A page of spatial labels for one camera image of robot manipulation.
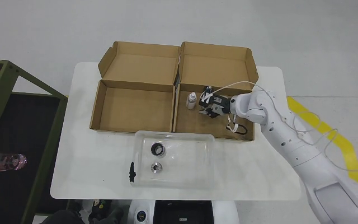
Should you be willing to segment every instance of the green frame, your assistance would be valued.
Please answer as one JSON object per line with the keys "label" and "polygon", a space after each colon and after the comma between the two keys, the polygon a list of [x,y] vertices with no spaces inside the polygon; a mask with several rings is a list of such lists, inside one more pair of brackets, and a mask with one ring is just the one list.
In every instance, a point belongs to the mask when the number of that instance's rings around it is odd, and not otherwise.
{"label": "green frame", "polygon": [[51,126],[51,131],[46,142],[44,153],[42,155],[40,165],[36,173],[35,181],[32,185],[30,196],[27,199],[25,211],[22,215],[21,224],[30,224],[34,219],[37,205],[39,204],[45,180],[50,169],[52,158],[55,156],[55,150],[61,134],[68,98],[65,95],[62,95],[60,92],[56,91],[55,89],[51,88],[38,78],[21,69],[19,66],[13,64],[12,62],[8,60],[0,60],[0,116],[4,112],[11,93],[14,93],[12,92],[12,90],[19,76],[39,86],[41,89],[51,94],[36,95],[57,97],[60,99],[60,103],[58,105],[56,115]]}

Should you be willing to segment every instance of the gray floor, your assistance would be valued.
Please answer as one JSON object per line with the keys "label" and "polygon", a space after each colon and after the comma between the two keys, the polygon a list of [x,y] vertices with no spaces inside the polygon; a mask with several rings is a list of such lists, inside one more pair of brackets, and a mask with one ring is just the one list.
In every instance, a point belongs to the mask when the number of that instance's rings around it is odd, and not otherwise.
{"label": "gray floor", "polygon": [[[358,1],[5,1],[0,58],[64,94],[74,66],[113,41],[246,46],[257,65],[283,70],[286,92],[357,146]],[[39,92],[20,80],[17,91]],[[237,202],[241,223],[318,223],[304,196]]]}

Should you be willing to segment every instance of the metal ring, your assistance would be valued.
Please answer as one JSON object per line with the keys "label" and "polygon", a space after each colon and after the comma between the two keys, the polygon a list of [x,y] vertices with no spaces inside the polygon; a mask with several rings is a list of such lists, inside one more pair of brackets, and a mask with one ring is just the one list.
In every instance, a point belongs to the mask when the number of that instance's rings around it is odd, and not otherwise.
{"label": "metal ring", "polygon": [[162,164],[160,164],[159,162],[155,162],[152,164],[152,166],[150,167],[150,170],[155,173],[155,174],[159,174],[160,172],[162,172]]}
{"label": "metal ring", "polygon": [[163,156],[164,153],[165,153],[165,148],[164,148],[164,146],[163,146],[162,144],[158,143],[158,142],[157,142],[157,143],[154,143],[154,144],[152,145],[152,148],[151,148],[150,150],[151,150],[151,152],[152,152],[152,154],[153,154],[154,156]]}

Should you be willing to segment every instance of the cardboard box lid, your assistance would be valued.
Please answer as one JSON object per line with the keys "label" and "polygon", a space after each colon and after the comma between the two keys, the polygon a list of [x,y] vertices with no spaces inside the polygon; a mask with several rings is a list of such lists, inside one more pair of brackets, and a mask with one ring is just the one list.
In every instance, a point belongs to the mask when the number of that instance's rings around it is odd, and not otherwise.
{"label": "cardboard box lid", "polygon": [[[248,48],[183,42],[180,57],[181,84],[224,87],[239,81],[256,83],[258,80]],[[230,88],[252,90],[253,85],[241,83]]]}
{"label": "cardboard box lid", "polygon": [[98,64],[103,80],[173,86],[179,46],[116,41]]}

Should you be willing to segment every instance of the open cardboard box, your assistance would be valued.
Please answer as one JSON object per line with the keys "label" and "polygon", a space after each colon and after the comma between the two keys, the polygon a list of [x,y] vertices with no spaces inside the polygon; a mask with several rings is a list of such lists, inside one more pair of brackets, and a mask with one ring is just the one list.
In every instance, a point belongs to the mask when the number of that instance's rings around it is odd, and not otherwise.
{"label": "open cardboard box", "polygon": [[[114,42],[98,68],[102,80],[98,83],[91,129],[208,133],[217,138],[254,139],[253,123],[246,119],[237,119],[237,123],[247,128],[247,134],[234,134],[225,128],[227,116],[211,119],[197,113],[199,105],[192,110],[185,106],[188,94],[196,92],[199,98],[204,86],[216,90],[238,81],[255,83],[258,74],[248,48],[189,42],[181,47]],[[180,84],[175,92],[176,78]],[[245,83],[218,94],[230,97],[248,93],[252,87]]]}
{"label": "open cardboard box", "polygon": [[[184,42],[181,46],[179,75],[174,132],[206,133],[216,138],[254,140],[254,124],[247,119],[237,118],[237,123],[247,128],[247,134],[240,135],[226,130],[228,116],[212,119],[198,113],[201,110],[198,105],[199,97],[204,86],[212,86],[217,90],[239,81],[257,82],[258,73],[250,49]],[[231,97],[251,92],[252,87],[249,83],[242,83],[223,89],[218,94]],[[197,102],[194,109],[189,110],[186,108],[186,98],[191,92],[196,93]],[[244,129],[239,128],[238,132],[244,132]]]}
{"label": "open cardboard box", "polygon": [[98,64],[90,128],[171,132],[179,46],[114,42]]}

